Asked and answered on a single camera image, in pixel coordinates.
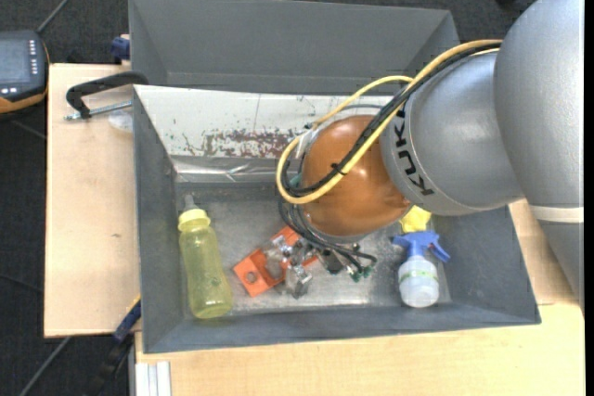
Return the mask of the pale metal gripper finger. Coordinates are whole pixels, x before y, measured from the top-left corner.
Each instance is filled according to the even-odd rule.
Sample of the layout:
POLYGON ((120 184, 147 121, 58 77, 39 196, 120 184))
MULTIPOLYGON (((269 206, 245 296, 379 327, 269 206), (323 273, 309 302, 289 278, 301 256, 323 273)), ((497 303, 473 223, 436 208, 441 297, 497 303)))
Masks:
POLYGON ((270 243, 265 246, 265 269, 273 279, 284 275, 282 264, 286 264, 292 254, 292 246, 270 243))
POLYGON ((312 279, 312 274, 302 264, 290 264, 285 272, 286 291, 299 299, 308 292, 312 279))

